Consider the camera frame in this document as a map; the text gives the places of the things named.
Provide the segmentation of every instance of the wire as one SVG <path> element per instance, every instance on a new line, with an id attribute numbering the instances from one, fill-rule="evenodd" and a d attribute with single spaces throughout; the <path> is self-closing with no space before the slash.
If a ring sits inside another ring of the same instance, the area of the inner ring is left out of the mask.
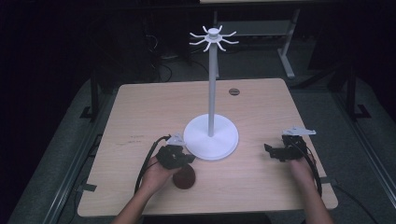
<path id="1" fill-rule="evenodd" d="M 81 180 L 81 182 L 79 182 L 79 186 L 82 185 L 82 183 L 84 183 L 85 181 L 87 181 L 88 177 L 85 177 L 84 179 Z M 72 223 L 72 221 L 74 220 L 74 217 L 76 216 L 76 210 L 77 210 L 77 196 L 78 196 L 78 191 L 75 189 L 75 196 L 74 196 L 74 201 L 73 201 L 73 216 L 70 218 L 70 220 L 67 223 Z"/>
<path id="2" fill-rule="evenodd" d="M 151 167 L 151 166 L 153 166 L 153 165 L 155 165 L 155 164 L 157 164 L 158 162 L 156 161 L 156 162 L 154 162 L 154 163 L 152 163 L 150 166 L 148 166 L 146 169 L 145 169 L 145 172 Z"/>
<path id="3" fill-rule="evenodd" d="M 206 67 L 205 67 L 203 64 L 198 63 L 198 62 L 196 62 L 196 61 L 194 61 L 194 60 L 190 60 L 190 61 L 191 61 L 192 63 L 196 63 L 196 64 L 200 65 L 201 67 L 203 67 L 203 68 L 205 69 L 205 71 L 209 74 L 209 71 L 207 71 Z"/>
<path id="4" fill-rule="evenodd" d="M 160 80 L 160 82 L 168 82 L 172 78 L 172 75 L 173 75 L 172 69 L 170 67 L 166 66 L 165 64 L 162 64 L 162 63 L 159 64 L 159 66 L 167 68 L 169 70 L 170 74 L 169 74 L 169 78 L 166 79 L 165 81 L 163 81 L 163 78 L 161 77 L 161 73 L 159 72 L 158 79 Z"/>
<path id="5" fill-rule="evenodd" d="M 151 37 L 155 40 L 154 47 L 152 47 L 152 49 L 149 49 L 149 51 L 153 52 L 157 48 L 159 41 L 158 41 L 157 37 L 155 37 L 155 35 L 146 35 L 146 37 Z"/>
<path id="6" fill-rule="evenodd" d="M 152 144 L 152 147 L 151 147 L 151 149 L 149 150 L 148 155 L 147 155 L 146 158 L 145 158 L 145 161 L 143 162 L 142 168 L 140 169 L 139 176 L 138 176 L 137 179 L 136 179 L 136 184 L 134 185 L 134 193 L 137 193 L 137 190 L 138 190 L 139 187 L 140 187 L 140 182 L 142 181 L 143 174 L 144 174 L 144 173 L 146 172 L 146 170 L 147 170 L 146 167 L 147 167 L 148 164 L 149 164 L 149 159 L 151 158 L 151 155 L 152 155 L 152 153 L 154 152 L 155 148 L 157 147 L 158 143 L 159 143 L 161 140 L 168 140 L 170 137 L 171 137 L 170 135 L 161 137 L 161 138 L 159 138 L 157 141 L 155 141 L 155 142 Z"/>
<path id="7" fill-rule="evenodd" d="M 377 224 L 378 222 L 375 220 L 375 218 L 373 217 L 373 215 L 369 212 L 369 210 L 361 203 L 359 202 L 359 200 L 357 200 L 352 194 L 350 194 L 349 192 L 347 192 L 346 190 L 342 189 L 341 187 L 339 187 L 338 185 L 332 185 L 333 187 L 335 187 L 336 189 L 340 190 L 341 192 L 345 193 L 346 196 L 348 196 L 352 201 L 354 201 L 355 203 L 358 204 L 358 206 L 361 207 L 361 209 L 363 209 L 363 211 L 370 217 L 370 219 Z"/>
<path id="8" fill-rule="evenodd" d="M 309 165 L 309 167 L 311 168 L 312 173 L 313 173 L 313 175 L 314 175 L 315 181 L 317 182 L 317 189 L 318 189 L 319 196 L 321 197 L 321 196 L 322 196 L 322 186 L 321 186 L 321 181 L 320 181 L 320 177 L 319 177 L 319 173 L 318 173 L 318 168 L 317 168 L 317 166 L 311 161 L 311 159 L 309 159 L 307 153 L 303 152 L 303 150 L 300 149 L 297 145 L 295 145 L 292 141 L 290 141 L 290 142 L 291 142 L 291 144 L 292 144 L 294 147 L 298 148 L 298 149 L 301 151 L 301 153 L 303 154 L 305 160 L 308 162 L 308 165 Z M 314 155 L 312 154 L 311 149 L 309 149 L 308 147 L 307 147 L 306 149 L 309 150 L 309 152 L 311 153 L 312 159 L 315 160 L 315 157 L 314 157 Z"/>

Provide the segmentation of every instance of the brown disc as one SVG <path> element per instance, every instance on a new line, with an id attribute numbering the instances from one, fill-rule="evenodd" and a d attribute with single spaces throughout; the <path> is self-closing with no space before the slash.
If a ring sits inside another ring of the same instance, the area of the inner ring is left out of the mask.
<path id="1" fill-rule="evenodd" d="M 173 175 L 173 181 L 178 189 L 189 189 L 195 183 L 195 172 L 190 165 L 185 165 Z"/>

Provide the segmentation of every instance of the left hand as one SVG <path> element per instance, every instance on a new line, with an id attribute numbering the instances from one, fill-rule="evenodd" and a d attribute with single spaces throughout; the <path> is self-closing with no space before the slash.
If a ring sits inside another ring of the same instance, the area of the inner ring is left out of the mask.
<path id="1" fill-rule="evenodd" d="M 168 170 L 158 162 L 156 157 L 151 157 L 148 161 L 148 169 L 142 178 L 142 184 L 140 185 L 139 191 L 143 190 L 150 196 L 156 193 L 163 185 L 166 180 L 173 174 L 177 173 L 181 168 Z"/>

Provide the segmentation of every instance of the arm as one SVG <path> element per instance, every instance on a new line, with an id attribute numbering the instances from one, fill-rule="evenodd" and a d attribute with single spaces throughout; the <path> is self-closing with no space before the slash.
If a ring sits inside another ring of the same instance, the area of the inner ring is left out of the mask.
<path id="1" fill-rule="evenodd" d="M 167 170 L 158 163 L 157 158 L 152 157 L 148 162 L 148 169 L 143 175 L 139 190 L 112 223 L 137 223 L 151 196 L 166 183 L 169 176 L 175 174 L 179 170 L 180 169 Z"/>
<path id="2" fill-rule="evenodd" d="M 303 197 L 306 223 L 333 223 L 329 211 L 318 194 L 311 168 L 305 158 L 289 161 L 289 165 Z"/>

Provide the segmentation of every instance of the hand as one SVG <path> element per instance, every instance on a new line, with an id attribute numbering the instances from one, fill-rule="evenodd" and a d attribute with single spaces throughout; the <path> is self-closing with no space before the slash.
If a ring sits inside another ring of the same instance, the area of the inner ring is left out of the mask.
<path id="1" fill-rule="evenodd" d="M 148 195 L 152 196 L 165 183 L 166 180 L 173 174 L 177 173 L 181 168 L 168 170 L 158 162 L 156 157 L 151 157 L 148 161 L 148 167 L 142 178 L 142 184 L 139 191 L 143 190 Z"/>
<path id="2" fill-rule="evenodd" d="M 308 157 L 315 163 L 312 155 L 308 155 Z M 312 174 L 312 170 L 304 157 L 298 160 L 289 161 L 289 167 L 291 175 L 293 176 L 299 188 L 315 186 L 314 175 Z"/>

